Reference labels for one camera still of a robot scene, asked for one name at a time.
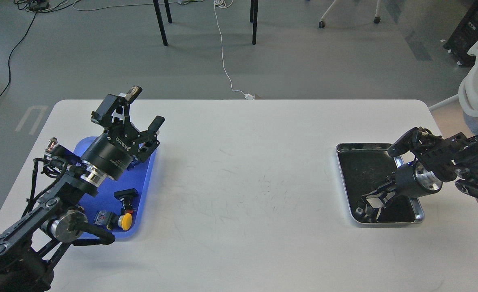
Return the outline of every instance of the gray floor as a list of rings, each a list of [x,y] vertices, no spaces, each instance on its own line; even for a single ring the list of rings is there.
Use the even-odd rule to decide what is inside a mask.
[[[219,9],[235,89],[263,99],[419,99],[427,105],[456,94],[468,69],[456,66],[441,40],[449,38],[471,0],[384,0],[380,24],[372,22],[376,0],[344,0],[319,29],[331,2],[261,0],[256,46],[250,1]],[[122,2],[86,0],[78,7],[111,4]],[[142,99],[244,98],[230,90],[222,70],[211,0],[172,4],[171,10],[168,47],[161,43],[153,6],[91,12],[69,7],[37,15],[13,54],[12,83],[0,99],[0,207],[59,100],[101,99],[131,85],[143,87]],[[0,92],[8,80],[9,52],[32,17],[0,0]],[[33,106],[40,107],[18,129]],[[39,109],[44,116],[36,122]],[[74,112],[71,117],[89,122]]]

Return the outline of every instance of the floor marking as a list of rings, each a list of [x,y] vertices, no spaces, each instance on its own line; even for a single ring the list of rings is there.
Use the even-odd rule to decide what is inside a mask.
[[[22,129],[22,126],[26,123],[26,120],[30,116],[30,113],[33,110],[38,110],[39,115],[37,116],[37,119],[33,123],[32,129],[28,134],[33,135],[35,134],[35,131],[37,131],[37,127],[39,127],[39,124],[41,123],[41,120],[44,118],[44,114],[46,113],[46,110],[48,109],[47,105],[34,105],[33,107],[28,107],[26,110],[26,113],[22,116],[22,119],[20,120],[19,124],[17,124],[17,127],[15,128],[16,132],[20,132]]]

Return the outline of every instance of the cable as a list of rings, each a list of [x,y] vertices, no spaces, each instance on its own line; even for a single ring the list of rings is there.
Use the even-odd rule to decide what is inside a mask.
[[[232,0],[232,2],[230,2],[230,4],[226,5],[225,0],[213,0],[213,5],[214,5],[214,7],[217,6],[219,8],[228,8],[228,7],[232,6],[233,2],[234,2],[234,0]]]
[[[220,7],[220,6],[219,6],[219,4],[216,4],[216,2],[220,2],[220,0],[214,0],[214,2],[213,2],[213,13],[215,14],[215,22],[217,24],[217,28],[219,29],[219,36],[221,37],[221,59],[223,60],[223,70],[224,70],[224,73],[226,74],[226,77],[228,77],[228,80],[230,80],[230,88],[232,89],[232,91],[241,92],[246,97],[247,94],[245,94],[241,90],[234,90],[234,87],[232,85],[232,78],[230,78],[230,75],[228,75],[228,72],[226,71],[226,68],[224,67],[223,34],[221,33],[221,28],[219,27],[219,21],[217,19],[217,12],[215,11],[215,7]]]
[[[178,0],[179,5],[187,5],[192,2],[203,2],[204,0]]]
[[[52,8],[44,8],[44,7],[39,7],[39,3],[37,0],[13,0],[13,3],[17,5],[17,9],[19,10],[24,10],[27,12],[37,12],[37,13],[51,13],[55,11],[60,11],[63,10],[64,8],[70,7],[73,4],[70,4],[68,6],[62,7],[60,9],[57,9],[61,6],[66,5],[69,2],[69,0],[63,0],[61,3],[56,5],[55,7]]]
[[[169,2],[169,4],[179,4],[179,5],[187,5],[191,2],[203,2],[204,0],[178,0],[176,2]],[[107,8],[116,8],[116,7],[129,7],[129,6],[145,6],[145,5],[154,5],[153,3],[146,3],[146,4],[125,4],[125,5],[115,5],[115,6],[107,6],[107,7],[100,7],[100,8],[94,8],[94,9],[80,9],[80,8],[76,8],[75,7],[75,4],[77,4],[77,2],[81,2],[81,0],[75,0],[75,2],[73,3],[73,9],[75,9],[76,11],[99,11],[99,10],[102,10],[102,9],[107,9]]]
[[[5,93],[6,89],[9,88],[9,85],[11,83],[11,68],[10,68],[11,55],[13,54],[13,51],[17,48],[17,46],[19,46],[19,44],[22,42],[22,40],[26,37],[26,35],[28,35],[28,32],[30,31],[30,28],[32,27],[33,21],[35,20],[36,16],[37,16],[37,13],[35,13],[33,15],[32,22],[30,22],[30,25],[28,26],[28,29],[24,33],[24,36],[22,37],[22,39],[13,47],[12,51],[10,52],[10,55],[9,55],[9,82],[6,84],[5,89],[3,89],[3,91],[1,92],[0,98],[3,95],[3,93]]]
[[[37,194],[37,196],[35,196],[35,186],[37,184],[37,170],[38,170],[39,162],[44,162],[45,163],[44,168],[43,168],[43,172],[46,172],[46,170],[45,170],[46,167],[49,167],[49,165],[51,163],[53,163],[54,161],[59,161],[61,163],[61,169],[60,169],[59,175],[57,175],[55,180],[48,187],[46,187],[46,189],[42,190],[39,194]],[[31,192],[30,192],[30,198],[26,199],[28,204],[26,205],[26,209],[24,209],[21,218],[23,218],[26,214],[28,214],[31,210],[33,210],[33,206],[35,205],[37,200],[42,195],[44,195],[47,191],[51,190],[52,187],[54,187],[60,181],[60,179],[66,173],[67,169],[68,169],[68,162],[65,159],[63,159],[62,157],[52,157],[51,161],[48,161],[48,160],[42,159],[42,158],[33,159],[32,188],[31,188]]]

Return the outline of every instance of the white table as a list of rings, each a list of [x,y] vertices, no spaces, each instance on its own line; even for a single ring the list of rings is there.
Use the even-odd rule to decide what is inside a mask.
[[[99,100],[53,109],[0,210],[20,216],[33,157],[50,137],[99,135]],[[51,291],[478,291],[478,204],[447,183],[421,198],[423,223],[360,228],[335,147],[439,134],[413,100],[137,100],[131,120],[161,127],[141,226],[109,246],[71,247]],[[48,181],[41,177],[37,189]],[[34,246],[46,242],[41,233]]]

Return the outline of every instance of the metal tray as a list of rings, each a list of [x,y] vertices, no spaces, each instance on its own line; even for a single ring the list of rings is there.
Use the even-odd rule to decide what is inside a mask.
[[[383,143],[344,143],[337,146],[338,165],[343,180],[349,213],[354,221],[367,226],[386,226],[414,224],[423,221],[424,213],[417,198],[396,197],[385,212],[382,220],[364,223],[354,218],[357,202],[363,194],[374,190],[385,177],[403,164],[401,157],[390,157],[387,149],[390,144]]]

